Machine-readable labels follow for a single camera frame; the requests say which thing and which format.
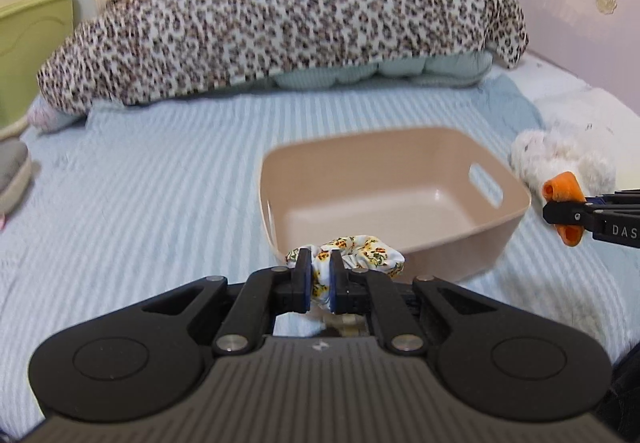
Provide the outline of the orange sock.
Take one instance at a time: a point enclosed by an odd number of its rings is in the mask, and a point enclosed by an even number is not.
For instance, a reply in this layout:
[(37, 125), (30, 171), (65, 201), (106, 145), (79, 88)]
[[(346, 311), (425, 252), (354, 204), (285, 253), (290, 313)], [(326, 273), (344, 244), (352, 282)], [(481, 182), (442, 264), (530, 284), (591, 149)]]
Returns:
[(582, 206), (586, 197), (573, 172), (565, 171), (542, 184), (544, 221), (555, 227), (568, 247), (576, 247), (582, 240)]

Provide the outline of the floral yellow white scrunchie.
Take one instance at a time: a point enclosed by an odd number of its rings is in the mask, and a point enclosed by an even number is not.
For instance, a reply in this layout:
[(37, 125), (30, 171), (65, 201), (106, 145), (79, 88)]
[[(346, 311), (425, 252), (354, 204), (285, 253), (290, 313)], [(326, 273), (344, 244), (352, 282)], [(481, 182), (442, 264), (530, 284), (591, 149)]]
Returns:
[(324, 245), (306, 245), (285, 255), (285, 264), (294, 269), (299, 252), (307, 249), (311, 255), (311, 298), (318, 307), (330, 309), (332, 293), (330, 259), (336, 251), (341, 255), (346, 270), (374, 270), (395, 278), (402, 273), (405, 257), (378, 237), (356, 235), (337, 237)]

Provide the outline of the white plush toy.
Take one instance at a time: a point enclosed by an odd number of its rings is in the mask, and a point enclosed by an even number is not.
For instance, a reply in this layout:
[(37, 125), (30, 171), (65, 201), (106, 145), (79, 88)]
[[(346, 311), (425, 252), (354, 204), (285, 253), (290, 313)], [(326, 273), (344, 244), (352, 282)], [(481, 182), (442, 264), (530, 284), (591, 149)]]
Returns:
[(616, 171), (612, 161), (563, 131), (523, 131), (511, 145), (509, 162), (513, 172), (539, 200), (544, 199), (542, 184), (565, 171), (575, 174), (586, 196), (615, 189)]

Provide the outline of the beige plastic storage basket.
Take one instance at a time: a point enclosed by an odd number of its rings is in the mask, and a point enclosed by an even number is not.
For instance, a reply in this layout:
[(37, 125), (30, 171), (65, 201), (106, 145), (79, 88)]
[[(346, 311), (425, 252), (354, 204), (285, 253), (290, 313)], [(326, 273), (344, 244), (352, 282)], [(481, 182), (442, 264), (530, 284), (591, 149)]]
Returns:
[(375, 236), (416, 277), (464, 281), (495, 265), (528, 190), (472, 137), (448, 128), (363, 132), (274, 148), (259, 202), (278, 258), (337, 237)]

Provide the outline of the teal cloth piece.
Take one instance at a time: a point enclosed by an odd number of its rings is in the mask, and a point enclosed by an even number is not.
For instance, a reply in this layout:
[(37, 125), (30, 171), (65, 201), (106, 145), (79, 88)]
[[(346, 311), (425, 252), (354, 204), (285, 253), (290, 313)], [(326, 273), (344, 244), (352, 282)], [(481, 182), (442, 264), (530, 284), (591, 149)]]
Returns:
[(485, 79), (475, 93), (475, 108), (500, 135), (514, 138), (526, 130), (544, 129), (540, 111), (510, 78)]

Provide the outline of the blue striped bed cover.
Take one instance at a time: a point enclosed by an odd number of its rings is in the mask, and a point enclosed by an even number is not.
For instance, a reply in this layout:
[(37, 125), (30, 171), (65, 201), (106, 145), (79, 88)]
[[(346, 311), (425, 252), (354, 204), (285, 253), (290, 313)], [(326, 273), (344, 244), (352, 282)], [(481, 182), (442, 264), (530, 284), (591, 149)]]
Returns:
[(253, 92), (102, 104), (55, 134), (27, 131), (34, 184), (1, 234), (1, 429), (41, 421), (27, 368), (47, 337), (210, 274), (270, 267), (257, 184), (283, 144), (446, 126), (506, 159), (514, 138), (477, 111), (475, 88), (373, 79), (324, 92)]

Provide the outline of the light green quilted comforter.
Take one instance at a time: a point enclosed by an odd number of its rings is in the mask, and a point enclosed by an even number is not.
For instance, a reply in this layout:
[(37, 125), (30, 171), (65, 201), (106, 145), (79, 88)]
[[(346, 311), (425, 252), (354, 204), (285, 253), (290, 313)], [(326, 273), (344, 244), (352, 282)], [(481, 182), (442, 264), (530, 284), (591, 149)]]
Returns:
[(378, 64), (332, 68), (299, 69), (262, 80), (232, 84), (229, 91), (283, 88), (288, 91), (320, 91), (337, 85), (351, 85), (374, 77), (406, 79), (437, 88), (467, 88), (482, 81), (492, 66), (491, 52), (410, 57)]

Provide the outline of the lavender headboard panel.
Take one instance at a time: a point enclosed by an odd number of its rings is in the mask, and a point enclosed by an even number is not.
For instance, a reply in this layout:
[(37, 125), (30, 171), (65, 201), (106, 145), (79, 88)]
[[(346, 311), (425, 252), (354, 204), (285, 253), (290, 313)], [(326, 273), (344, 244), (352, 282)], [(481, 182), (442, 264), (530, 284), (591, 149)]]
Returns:
[(639, 0), (518, 0), (529, 49), (639, 110)]

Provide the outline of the leopard print blanket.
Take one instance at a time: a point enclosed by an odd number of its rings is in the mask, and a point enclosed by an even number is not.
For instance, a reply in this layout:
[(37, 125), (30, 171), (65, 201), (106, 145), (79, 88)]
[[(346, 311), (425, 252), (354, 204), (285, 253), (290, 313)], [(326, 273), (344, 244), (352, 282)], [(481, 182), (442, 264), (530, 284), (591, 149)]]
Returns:
[(516, 66), (518, 0), (113, 0), (37, 74), (54, 108), (140, 105), (299, 69), (488, 51)]

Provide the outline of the pink pillow corner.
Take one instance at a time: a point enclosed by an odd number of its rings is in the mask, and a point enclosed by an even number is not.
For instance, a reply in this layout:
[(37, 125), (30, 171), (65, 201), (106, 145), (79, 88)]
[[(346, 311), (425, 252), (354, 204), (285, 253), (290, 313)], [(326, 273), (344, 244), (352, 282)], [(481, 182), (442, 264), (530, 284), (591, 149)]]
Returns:
[(81, 116), (65, 114), (51, 106), (40, 94), (30, 104), (27, 114), (27, 123), (40, 133), (55, 133), (75, 124)]

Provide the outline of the grey beige slipper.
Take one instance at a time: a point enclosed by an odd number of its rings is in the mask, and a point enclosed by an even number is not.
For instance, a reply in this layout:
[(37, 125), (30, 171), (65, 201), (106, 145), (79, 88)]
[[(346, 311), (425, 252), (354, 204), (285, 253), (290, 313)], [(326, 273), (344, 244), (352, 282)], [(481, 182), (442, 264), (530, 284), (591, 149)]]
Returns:
[(0, 212), (7, 216), (22, 202), (32, 179), (32, 158), (21, 140), (2, 140)]

